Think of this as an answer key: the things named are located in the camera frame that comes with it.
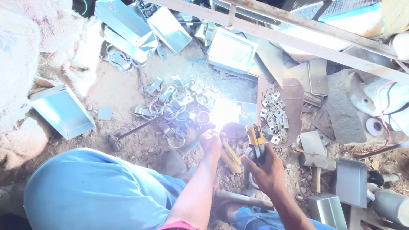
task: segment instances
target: pile of metal parts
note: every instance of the pile of metal parts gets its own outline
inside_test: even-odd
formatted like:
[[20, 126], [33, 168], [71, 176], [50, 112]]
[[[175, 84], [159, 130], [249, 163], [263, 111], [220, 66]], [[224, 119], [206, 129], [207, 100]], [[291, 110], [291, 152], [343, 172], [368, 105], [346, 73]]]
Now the pile of metal parts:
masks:
[[[152, 120], [159, 115], [168, 113], [157, 121], [164, 132], [169, 146], [178, 149], [184, 146], [192, 136], [192, 129], [202, 130], [210, 122], [210, 98], [202, 93], [194, 80], [183, 83], [179, 76], [172, 76], [173, 85], [164, 89], [164, 80], [159, 77], [148, 85], [145, 92], [154, 100], [145, 106], [137, 106], [135, 115], [146, 120]], [[175, 138], [180, 144], [171, 144]]]
[[288, 118], [283, 108], [285, 104], [280, 93], [274, 90], [273, 84], [268, 84], [267, 92], [263, 92], [260, 111], [263, 136], [273, 144], [286, 143], [289, 135]]
[[143, 0], [128, 6], [121, 0], [98, 0], [95, 16], [107, 25], [108, 60], [122, 72], [144, 67], [155, 50], [166, 59], [158, 39], [175, 55], [192, 41], [169, 9]]

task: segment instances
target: metal angle bar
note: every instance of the metal angle bar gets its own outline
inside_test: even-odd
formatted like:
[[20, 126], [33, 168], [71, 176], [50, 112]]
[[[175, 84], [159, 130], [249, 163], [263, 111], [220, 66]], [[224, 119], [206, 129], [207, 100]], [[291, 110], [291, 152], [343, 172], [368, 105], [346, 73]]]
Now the metal angle bar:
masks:
[[[208, 8], [195, 5], [193, 3], [179, 0], [149, 0], [149, 2], [168, 7], [170, 9], [193, 15], [204, 20], [209, 20], [221, 25], [228, 25], [230, 16], [221, 12], [213, 11]], [[274, 31], [260, 25], [256, 25], [246, 20], [235, 18], [233, 28], [244, 33], [253, 34], [260, 38], [274, 41], [282, 45], [308, 52], [312, 55], [331, 60], [354, 69], [362, 70], [398, 83], [409, 85], [409, 75], [406, 73], [393, 70], [382, 65], [349, 55], [336, 50], [332, 50], [302, 39]]]
[[308, 30], [312, 30], [314, 32], [328, 35], [346, 42], [350, 44], [360, 47], [362, 49], [366, 49], [368, 51], [392, 58], [398, 59], [396, 51], [393, 47], [379, 43], [377, 41], [373, 41], [371, 39], [367, 39], [360, 35], [350, 33], [348, 31], [339, 29], [337, 27], [320, 23], [314, 20], [310, 20], [308, 18], [299, 16], [295, 13], [287, 12], [283, 9], [279, 9], [273, 6], [270, 6], [265, 3], [257, 2], [256, 0], [222, 0], [223, 2], [234, 4], [239, 8], [243, 8], [246, 10], [253, 11], [260, 15], [288, 23], [294, 26], [299, 26]]

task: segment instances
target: dirt ground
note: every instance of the dirt ground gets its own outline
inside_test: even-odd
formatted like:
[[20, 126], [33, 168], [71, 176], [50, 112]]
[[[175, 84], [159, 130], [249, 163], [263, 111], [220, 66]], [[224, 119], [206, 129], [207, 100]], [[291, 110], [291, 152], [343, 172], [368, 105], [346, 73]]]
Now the dirt ground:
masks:
[[[166, 83], [170, 83], [170, 76], [178, 74], [183, 82], [194, 79], [204, 93], [211, 97], [224, 97], [243, 102], [256, 103], [257, 86], [248, 81], [233, 79], [222, 80], [222, 74], [215, 71], [207, 63], [202, 61], [188, 61], [187, 59], [205, 58], [199, 45], [195, 42], [186, 47], [177, 56], [173, 55], [167, 48], [164, 48], [167, 59], [161, 60], [156, 54], [148, 60], [144, 68], [148, 83], [155, 77], [160, 77]], [[23, 166], [5, 172], [0, 176], [0, 185], [17, 183], [29, 177], [31, 173], [45, 160], [77, 147], [88, 147], [100, 150], [107, 154], [119, 157], [135, 165], [152, 167], [157, 169], [158, 160], [165, 151], [170, 150], [163, 133], [159, 127], [151, 125], [137, 133], [134, 133], [120, 141], [121, 151], [113, 153], [110, 147], [104, 142], [105, 135], [109, 133], [124, 133], [145, 122], [145, 120], [134, 116], [134, 109], [138, 105], [147, 105], [151, 102], [148, 95], [144, 95], [141, 90], [141, 82], [138, 71], [134, 69], [131, 73], [122, 73], [110, 63], [101, 61], [97, 71], [98, 79], [90, 88], [88, 96], [81, 101], [85, 108], [90, 108], [89, 113], [96, 122], [96, 129], [80, 135], [72, 140], [65, 140], [58, 133], [54, 133], [46, 149], [36, 158], [29, 160]], [[111, 120], [98, 120], [98, 108], [109, 106], [113, 108]], [[307, 131], [310, 124], [305, 121], [306, 114], [303, 114], [303, 130]], [[238, 156], [244, 154], [248, 140], [246, 137], [228, 140]], [[283, 160], [286, 174], [286, 186], [293, 196], [300, 196], [297, 203], [301, 209], [308, 214], [306, 197], [312, 194], [310, 185], [310, 169], [300, 167], [298, 164], [298, 152], [293, 147], [277, 149], [276, 153]], [[352, 156], [343, 153], [343, 146], [330, 143], [327, 148], [329, 157]], [[365, 159], [368, 167], [376, 166], [378, 162], [380, 172], [401, 172], [402, 178], [398, 183], [392, 183], [391, 189], [409, 195], [409, 150], [396, 150], [384, 155], [378, 155]], [[202, 150], [199, 146], [184, 158], [187, 169], [198, 166]], [[238, 193], [243, 188], [243, 174], [232, 175], [222, 161], [219, 161], [216, 178], [219, 180], [220, 188]], [[324, 174], [323, 191], [329, 189], [330, 173]], [[230, 229], [228, 224], [212, 218], [209, 229]]]

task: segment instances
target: green wire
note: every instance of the green wire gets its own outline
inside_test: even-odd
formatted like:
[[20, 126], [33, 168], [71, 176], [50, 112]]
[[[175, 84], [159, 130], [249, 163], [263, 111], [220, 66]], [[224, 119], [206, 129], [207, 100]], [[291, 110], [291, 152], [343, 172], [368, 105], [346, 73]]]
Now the green wire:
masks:
[[85, 11], [84, 11], [84, 13], [82, 13], [82, 15], [84, 15], [84, 14], [85, 14], [85, 12], [87, 12], [87, 9], [88, 9], [87, 2], [86, 2], [85, 0], [83, 0], [83, 1], [84, 1], [84, 3], [85, 3]]

